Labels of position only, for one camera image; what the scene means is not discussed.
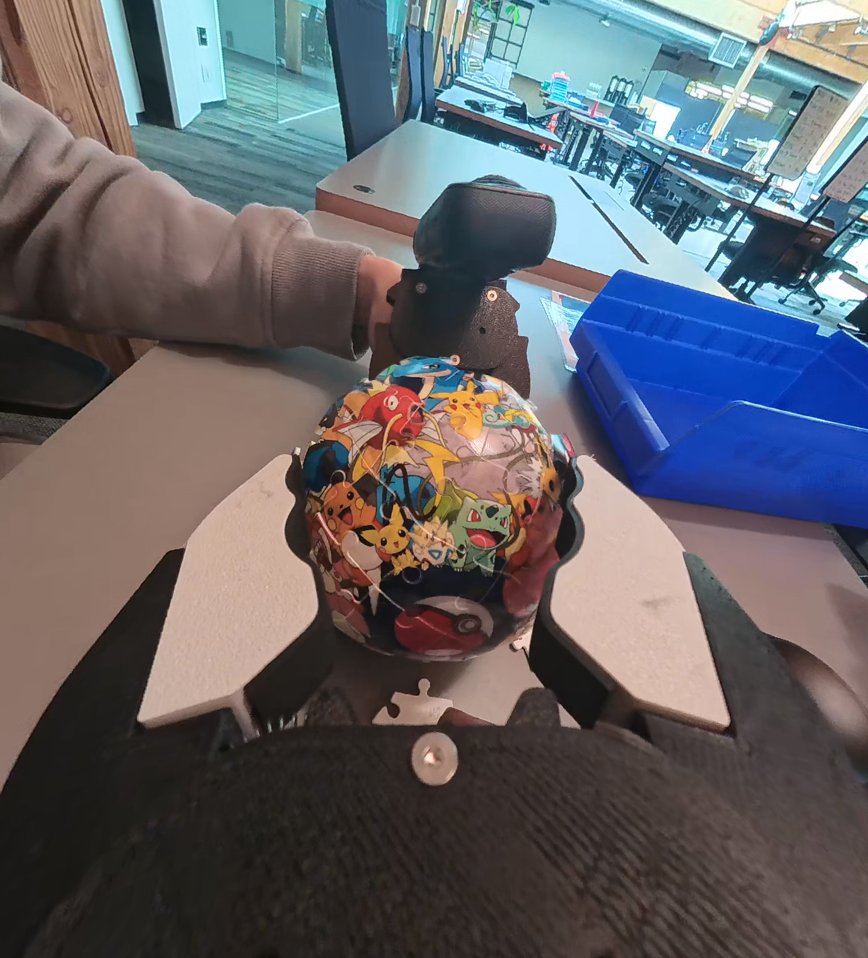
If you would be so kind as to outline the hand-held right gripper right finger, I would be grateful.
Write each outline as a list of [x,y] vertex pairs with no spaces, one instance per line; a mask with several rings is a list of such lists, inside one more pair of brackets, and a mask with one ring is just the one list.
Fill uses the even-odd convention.
[[545,581],[528,662],[576,725],[640,717],[715,734],[731,716],[687,555],[656,512],[582,455],[568,545]]

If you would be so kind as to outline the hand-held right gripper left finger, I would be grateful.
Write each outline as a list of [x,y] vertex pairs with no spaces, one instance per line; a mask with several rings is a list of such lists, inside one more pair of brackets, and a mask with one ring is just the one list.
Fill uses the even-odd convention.
[[299,454],[276,457],[192,532],[141,699],[141,725],[227,710],[241,730],[274,730],[331,674],[336,634],[308,557],[302,473]]

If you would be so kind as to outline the colourful puzzle ball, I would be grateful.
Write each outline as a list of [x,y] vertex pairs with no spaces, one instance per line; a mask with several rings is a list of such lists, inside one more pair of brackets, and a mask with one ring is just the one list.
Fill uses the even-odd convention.
[[332,624],[376,653],[464,661],[528,628],[569,455],[535,407],[459,355],[413,356],[332,403],[302,458]]

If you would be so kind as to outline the scattered loose puzzle pieces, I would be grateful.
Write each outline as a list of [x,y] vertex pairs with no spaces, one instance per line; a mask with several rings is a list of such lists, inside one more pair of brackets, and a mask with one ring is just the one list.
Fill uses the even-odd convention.
[[405,725],[411,727],[437,726],[446,712],[453,708],[449,699],[431,694],[431,683],[421,677],[415,692],[394,692],[372,719],[374,725]]

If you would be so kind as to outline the black round ball stand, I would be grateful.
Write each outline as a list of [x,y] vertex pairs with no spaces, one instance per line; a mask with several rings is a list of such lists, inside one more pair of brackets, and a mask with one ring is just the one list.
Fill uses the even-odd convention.
[[779,637],[768,638],[785,659],[792,679],[832,727],[868,799],[867,708],[846,681],[815,654]]

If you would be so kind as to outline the person's left hand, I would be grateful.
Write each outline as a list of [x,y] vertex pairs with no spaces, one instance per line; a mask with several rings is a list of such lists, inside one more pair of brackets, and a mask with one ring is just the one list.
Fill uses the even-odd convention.
[[388,292],[403,276],[404,268],[385,257],[367,255],[360,260],[356,281],[353,341],[374,349],[381,327],[391,321]]

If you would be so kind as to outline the blue plastic bin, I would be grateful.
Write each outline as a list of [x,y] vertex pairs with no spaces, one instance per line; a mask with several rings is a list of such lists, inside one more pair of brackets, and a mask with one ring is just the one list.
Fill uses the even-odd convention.
[[629,271],[570,342],[640,495],[868,530],[868,345]]

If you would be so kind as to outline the dark partition panel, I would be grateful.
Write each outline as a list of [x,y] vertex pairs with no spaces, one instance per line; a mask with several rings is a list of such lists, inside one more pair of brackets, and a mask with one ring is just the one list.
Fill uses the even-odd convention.
[[397,127],[383,1],[327,1],[326,21],[349,160]]

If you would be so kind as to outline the row of background work desks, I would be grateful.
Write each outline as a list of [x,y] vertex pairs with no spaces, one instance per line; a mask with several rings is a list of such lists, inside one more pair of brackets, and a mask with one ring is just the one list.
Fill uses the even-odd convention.
[[711,262],[726,258],[719,278],[747,298],[766,284],[808,297],[813,315],[825,300],[819,281],[832,272],[855,272],[844,254],[855,228],[868,226],[868,186],[843,202],[821,197],[798,209],[781,189],[778,174],[742,168],[742,150],[705,153],[662,140],[642,125],[634,131],[601,125],[593,117],[558,106],[538,117],[524,103],[458,82],[433,102],[434,122],[469,138],[542,162],[564,166],[578,178],[605,184],[673,242],[721,223]]

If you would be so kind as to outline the dark office chair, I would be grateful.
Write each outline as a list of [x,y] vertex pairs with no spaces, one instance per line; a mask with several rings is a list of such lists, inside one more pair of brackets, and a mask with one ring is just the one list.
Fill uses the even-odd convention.
[[0,319],[0,414],[67,422],[115,377],[104,362]]

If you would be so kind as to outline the whiteboard on stand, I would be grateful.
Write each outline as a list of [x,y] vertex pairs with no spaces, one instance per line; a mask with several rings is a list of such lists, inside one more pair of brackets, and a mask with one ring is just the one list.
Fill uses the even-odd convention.
[[766,164],[764,173],[788,180],[801,177],[848,104],[848,98],[839,93],[820,85],[814,86]]
[[824,183],[820,196],[849,204],[868,185],[868,135]]

